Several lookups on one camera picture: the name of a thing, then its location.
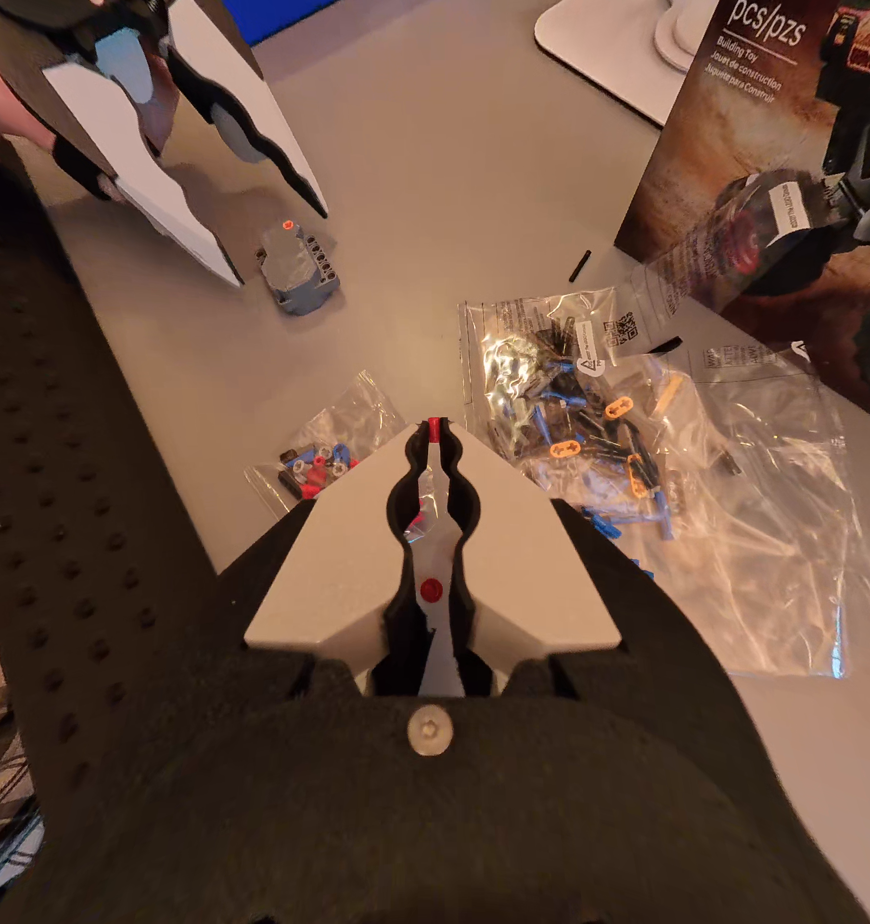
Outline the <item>grey desk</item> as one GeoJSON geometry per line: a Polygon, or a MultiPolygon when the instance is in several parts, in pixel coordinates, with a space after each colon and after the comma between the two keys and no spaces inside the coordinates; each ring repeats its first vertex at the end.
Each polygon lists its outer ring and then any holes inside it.
{"type": "Polygon", "coordinates": [[[233,290],[128,206],[14,141],[221,571],[271,523],[244,468],[368,371],[407,422],[463,419],[457,306],[623,278],[614,237],[659,137],[537,49],[549,2],[338,2],[256,49],[329,205],[342,288],[280,317],[257,230],[313,217],[180,103],[164,150],[247,278],[233,290]]]}

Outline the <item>blue storage bin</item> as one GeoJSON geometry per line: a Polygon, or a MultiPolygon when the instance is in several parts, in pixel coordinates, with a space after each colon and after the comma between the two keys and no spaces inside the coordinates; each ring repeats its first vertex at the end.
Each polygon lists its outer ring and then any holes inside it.
{"type": "Polygon", "coordinates": [[[223,1],[245,42],[253,46],[335,1],[223,1]]]}

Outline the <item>bag of black blue parts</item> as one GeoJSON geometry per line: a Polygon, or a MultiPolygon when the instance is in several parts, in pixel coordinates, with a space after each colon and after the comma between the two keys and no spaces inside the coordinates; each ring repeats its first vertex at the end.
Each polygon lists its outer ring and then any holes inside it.
{"type": "Polygon", "coordinates": [[[655,355],[677,539],[656,572],[734,673],[841,677],[870,616],[870,544],[843,419],[804,340],[752,335],[731,301],[833,230],[826,184],[791,169],[729,185],[599,322],[605,359],[655,355]]]}

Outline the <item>white sign stand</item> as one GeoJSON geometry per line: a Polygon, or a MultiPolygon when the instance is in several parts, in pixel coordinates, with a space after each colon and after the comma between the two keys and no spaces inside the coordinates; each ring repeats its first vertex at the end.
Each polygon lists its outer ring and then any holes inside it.
{"type": "Polygon", "coordinates": [[[662,128],[717,1],[562,1],[534,27],[542,52],[662,128]]]}

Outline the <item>dark toy truck box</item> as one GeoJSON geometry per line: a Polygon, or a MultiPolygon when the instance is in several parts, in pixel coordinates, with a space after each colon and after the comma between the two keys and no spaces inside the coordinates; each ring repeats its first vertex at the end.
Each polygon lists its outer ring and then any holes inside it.
{"type": "Polygon", "coordinates": [[[717,2],[616,246],[870,414],[870,2],[717,2]]]}

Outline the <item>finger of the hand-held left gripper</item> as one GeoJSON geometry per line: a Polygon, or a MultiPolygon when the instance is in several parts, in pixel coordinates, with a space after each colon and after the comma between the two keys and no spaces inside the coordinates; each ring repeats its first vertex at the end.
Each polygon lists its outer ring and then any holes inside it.
{"type": "Polygon", "coordinates": [[[183,188],[152,155],[127,92],[79,63],[46,68],[44,75],[105,157],[107,175],[121,195],[201,265],[225,283],[241,287],[243,281],[220,241],[192,213],[183,188]]]}
{"type": "Polygon", "coordinates": [[[318,215],[328,206],[253,53],[221,2],[166,4],[164,55],[177,89],[246,163],[272,163],[318,215]]]}

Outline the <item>black dotted mat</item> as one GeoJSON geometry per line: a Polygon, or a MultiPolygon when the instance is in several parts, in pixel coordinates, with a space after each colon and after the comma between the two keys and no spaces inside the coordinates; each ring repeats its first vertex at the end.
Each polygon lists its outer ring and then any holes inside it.
{"type": "Polygon", "coordinates": [[[0,661],[47,827],[216,574],[9,142],[0,143],[0,661]]]}

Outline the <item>grey toy motor block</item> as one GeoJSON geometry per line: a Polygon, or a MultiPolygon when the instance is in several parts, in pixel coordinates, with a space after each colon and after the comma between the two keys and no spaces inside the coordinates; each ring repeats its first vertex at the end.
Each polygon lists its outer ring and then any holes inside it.
{"type": "Polygon", "coordinates": [[[318,310],[341,285],[316,237],[291,219],[262,234],[255,259],[276,304],[290,316],[318,310]]]}

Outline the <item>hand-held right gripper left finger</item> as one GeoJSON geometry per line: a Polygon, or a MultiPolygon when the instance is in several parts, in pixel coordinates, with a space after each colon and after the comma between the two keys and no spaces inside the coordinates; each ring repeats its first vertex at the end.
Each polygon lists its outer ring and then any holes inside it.
{"type": "Polygon", "coordinates": [[[409,426],[281,525],[296,537],[244,632],[251,649],[306,653],[369,673],[378,695],[419,692],[432,632],[406,532],[420,512],[429,422],[409,426]]]}

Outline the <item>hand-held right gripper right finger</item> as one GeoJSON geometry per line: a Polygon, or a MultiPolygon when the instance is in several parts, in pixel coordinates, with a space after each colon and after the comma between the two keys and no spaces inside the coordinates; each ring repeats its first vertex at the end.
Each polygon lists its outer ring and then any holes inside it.
{"type": "Polygon", "coordinates": [[[464,427],[441,420],[452,553],[452,653],[467,697],[525,661],[616,649],[614,618],[549,495],[464,427]]]}

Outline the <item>clear bag of small pins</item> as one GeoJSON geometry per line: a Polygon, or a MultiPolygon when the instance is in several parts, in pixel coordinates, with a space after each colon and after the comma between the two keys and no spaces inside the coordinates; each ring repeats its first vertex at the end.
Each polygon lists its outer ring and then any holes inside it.
{"type": "Polygon", "coordinates": [[[329,407],[294,432],[276,460],[247,467],[244,477],[281,519],[299,503],[316,500],[408,428],[391,399],[361,371],[329,407]]]}

